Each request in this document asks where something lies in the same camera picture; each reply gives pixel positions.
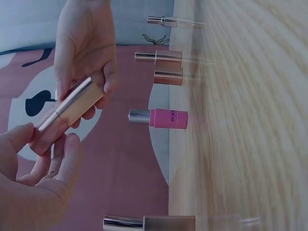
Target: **lipstick cap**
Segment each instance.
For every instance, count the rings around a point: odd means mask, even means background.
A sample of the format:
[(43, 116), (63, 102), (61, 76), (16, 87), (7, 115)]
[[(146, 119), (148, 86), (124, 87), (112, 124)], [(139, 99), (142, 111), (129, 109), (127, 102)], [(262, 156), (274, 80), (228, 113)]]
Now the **lipstick cap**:
[(142, 218), (125, 218), (106, 215), (103, 220), (104, 231), (142, 231)]
[(147, 21), (147, 23), (150, 23), (150, 24), (159, 24), (159, 25), (161, 25), (162, 24), (162, 17), (148, 16), (146, 21)]
[(180, 67), (155, 66), (154, 83), (181, 86), (183, 69)]
[(150, 124), (150, 110), (130, 109), (128, 121), (131, 124)]
[(149, 53), (149, 52), (136, 52), (135, 53), (135, 61), (137, 62), (154, 62), (156, 59), (155, 53)]

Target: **metallic tube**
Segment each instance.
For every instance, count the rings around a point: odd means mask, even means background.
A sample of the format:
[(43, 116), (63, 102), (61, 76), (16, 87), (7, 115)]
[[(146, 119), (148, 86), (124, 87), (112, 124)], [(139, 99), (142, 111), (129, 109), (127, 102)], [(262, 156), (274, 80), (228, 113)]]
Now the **metallic tube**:
[(42, 156), (102, 96), (91, 77), (75, 84), (66, 97), (58, 100), (35, 124), (29, 147)]
[(156, 17), (156, 16), (148, 16), (147, 18), (147, 23), (150, 24), (159, 24), (162, 26), (169, 26), (169, 27), (177, 27), (179, 23), (179, 18), (178, 17)]
[(124, 218), (105, 216), (104, 231), (195, 231), (194, 216)]
[(183, 69), (180, 67), (156, 66), (154, 83), (181, 86), (183, 83)]
[(135, 61), (155, 62), (155, 60), (156, 60), (156, 53), (148, 53), (148, 52), (136, 52), (135, 53)]
[(106, 215), (103, 219), (104, 231), (142, 231), (142, 218), (125, 218)]
[(161, 25), (162, 24), (162, 17), (148, 16), (147, 23)]
[(181, 67), (182, 52), (170, 50), (156, 50), (155, 53), (135, 53), (135, 61), (155, 62), (155, 65)]
[(150, 110), (130, 109), (128, 121), (131, 124), (150, 124)]
[(194, 216), (144, 217), (144, 231), (195, 231)]

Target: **rose gold cap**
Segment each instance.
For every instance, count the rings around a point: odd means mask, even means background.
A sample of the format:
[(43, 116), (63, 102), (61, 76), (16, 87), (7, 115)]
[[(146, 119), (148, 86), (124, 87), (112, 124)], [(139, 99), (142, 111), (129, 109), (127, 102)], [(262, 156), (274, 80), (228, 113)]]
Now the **rose gold cap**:
[(35, 124), (29, 147), (42, 156), (102, 96), (102, 91), (91, 77), (75, 84), (67, 96), (58, 100)]
[(54, 105), (34, 124), (34, 133), (29, 147), (39, 156), (42, 156), (49, 147), (68, 130), (69, 126), (60, 119)]
[(154, 83), (181, 86), (183, 83), (183, 69), (156, 65)]

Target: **wooden table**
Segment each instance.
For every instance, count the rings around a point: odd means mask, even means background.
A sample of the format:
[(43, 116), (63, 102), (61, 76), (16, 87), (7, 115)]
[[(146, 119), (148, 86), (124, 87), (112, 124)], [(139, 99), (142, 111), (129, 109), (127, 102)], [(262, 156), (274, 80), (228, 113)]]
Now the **wooden table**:
[(170, 108), (169, 214), (196, 230), (308, 230), (308, 2), (176, 0), (171, 50), (198, 57)]

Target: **rose gold cylinder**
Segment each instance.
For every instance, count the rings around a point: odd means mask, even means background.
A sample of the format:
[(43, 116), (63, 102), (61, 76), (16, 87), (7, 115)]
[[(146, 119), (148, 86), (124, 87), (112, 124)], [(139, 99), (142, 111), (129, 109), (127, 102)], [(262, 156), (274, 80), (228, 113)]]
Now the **rose gold cylinder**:
[(144, 231), (195, 231), (194, 216), (164, 216), (143, 218)]
[(155, 53), (136, 52), (135, 61), (155, 62), (155, 65), (181, 67), (182, 52), (170, 50), (156, 50)]
[(58, 100), (35, 124), (29, 147), (42, 156), (102, 96), (91, 77), (75, 84), (64, 99)]
[(180, 67), (155, 66), (154, 83), (181, 86), (183, 69)]

